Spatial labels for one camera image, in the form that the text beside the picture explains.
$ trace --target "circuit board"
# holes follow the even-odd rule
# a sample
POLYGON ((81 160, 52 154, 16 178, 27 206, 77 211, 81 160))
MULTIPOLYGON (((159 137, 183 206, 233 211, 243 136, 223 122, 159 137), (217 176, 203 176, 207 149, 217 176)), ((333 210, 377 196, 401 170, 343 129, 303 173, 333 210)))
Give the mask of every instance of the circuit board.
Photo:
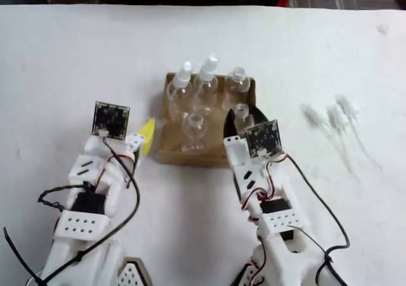
POLYGON ((245 130, 245 134, 251 158, 258 155, 273 155, 282 149, 276 120, 249 127, 245 130))
POLYGON ((97 101, 91 133, 98 136, 99 130, 107 130, 107 137, 125 140, 128 117, 129 107, 97 101))

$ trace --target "spray nozzle cap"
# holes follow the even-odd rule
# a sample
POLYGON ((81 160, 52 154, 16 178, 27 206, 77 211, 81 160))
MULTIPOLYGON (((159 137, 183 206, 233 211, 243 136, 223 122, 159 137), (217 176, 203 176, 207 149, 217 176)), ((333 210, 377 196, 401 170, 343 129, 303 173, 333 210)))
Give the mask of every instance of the spray nozzle cap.
POLYGON ((245 119, 249 115, 249 107, 245 103, 239 103, 234 108, 234 114, 241 119, 245 119))
POLYGON ((192 69, 193 69, 192 64, 186 61, 183 64, 183 66, 179 69, 179 71, 176 73, 173 84, 177 88, 187 87, 192 75, 192 69))
POLYGON ((205 60, 202 69, 199 72, 199 77, 203 81, 211 81, 214 77, 214 71, 218 65, 218 58, 215 53, 211 53, 205 60))
POLYGON ((242 67, 235 67, 233 70, 233 79, 241 82, 246 78, 246 71, 242 67))

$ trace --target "spray nozzle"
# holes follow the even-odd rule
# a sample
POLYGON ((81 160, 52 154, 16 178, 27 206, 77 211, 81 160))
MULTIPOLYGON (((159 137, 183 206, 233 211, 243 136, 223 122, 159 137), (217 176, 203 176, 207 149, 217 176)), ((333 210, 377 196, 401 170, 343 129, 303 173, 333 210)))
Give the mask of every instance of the spray nozzle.
POLYGON ((205 60, 202 69, 199 72, 199 77, 203 81, 211 81, 214 77, 214 71, 218 65, 218 58, 215 53, 211 53, 205 60))
POLYGON ((185 88, 188 86, 188 83, 190 81, 191 75, 192 75, 192 64, 188 61, 186 61, 183 66, 179 69, 179 71, 176 73, 175 78, 174 78, 174 85, 177 88, 185 88))

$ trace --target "robotic hand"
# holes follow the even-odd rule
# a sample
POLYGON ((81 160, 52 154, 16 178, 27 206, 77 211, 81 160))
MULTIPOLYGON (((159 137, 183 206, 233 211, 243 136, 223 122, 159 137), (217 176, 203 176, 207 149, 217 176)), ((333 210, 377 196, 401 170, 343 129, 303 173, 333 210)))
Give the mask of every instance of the robotic hand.
POLYGON ((33 280, 48 286, 151 285, 141 260, 124 257, 122 245, 114 239, 140 204, 133 174, 138 159, 149 151, 155 127, 151 119, 137 134, 126 136, 128 115, 129 108, 97 102, 93 135, 69 173, 69 185, 45 191, 39 197, 38 202, 62 212, 41 276, 25 264, 4 229, 8 243, 32 276, 26 285, 33 280), (135 207, 112 228, 120 197, 130 183, 136 191, 135 207), (48 193, 64 189, 70 190, 65 207, 44 199, 48 193))
POLYGON ((350 241, 341 223, 317 194, 297 163, 282 150, 278 123, 268 121, 254 105, 249 113, 255 126, 237 134, 234 112, 229 111, 224 125, 224 146, 242 210, 258 226, 261 242, 250 262, 239 273, 233 286, 346 285, 331 265, 329 254, 345 249, 350 241), (311 235, 309 221, 300 209, 289 179, 278 165, 289 159, 306 184, 323 203, 346 240, 345 245, 324 250, 311 235), (309 276, 316 276, 315 281, 309 276))

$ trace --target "cardboard tray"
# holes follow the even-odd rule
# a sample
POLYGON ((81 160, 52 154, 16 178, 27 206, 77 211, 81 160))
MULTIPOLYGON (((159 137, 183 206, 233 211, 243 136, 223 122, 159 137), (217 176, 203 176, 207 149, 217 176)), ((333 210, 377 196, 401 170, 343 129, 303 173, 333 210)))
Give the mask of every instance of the cardboard tray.
MULTIPOLYGON (((174 73, 166 76, 164 88, 164 103, 162 118, 167 120, 167 124, 161 131, 158 145, 158 160, 163 164, 174 164, 178 166, 193 167, 228 167, 227 157, 223 144, 223 126, 227 112, 221 109, 221 103, 224 97, 225 76, 217 75, 218 79, 218 99, 208 120, 208 130, 206 134, 206 149, 199 153, 185 153, 181 151, 183 139, 182 126, 173 123, 169 118, 168 98, 166 96, 167 85, 172 81, 174 73)), ((255 105, 255 80, 250 78, 251 87, 249 88, 246 103, 255 105)))

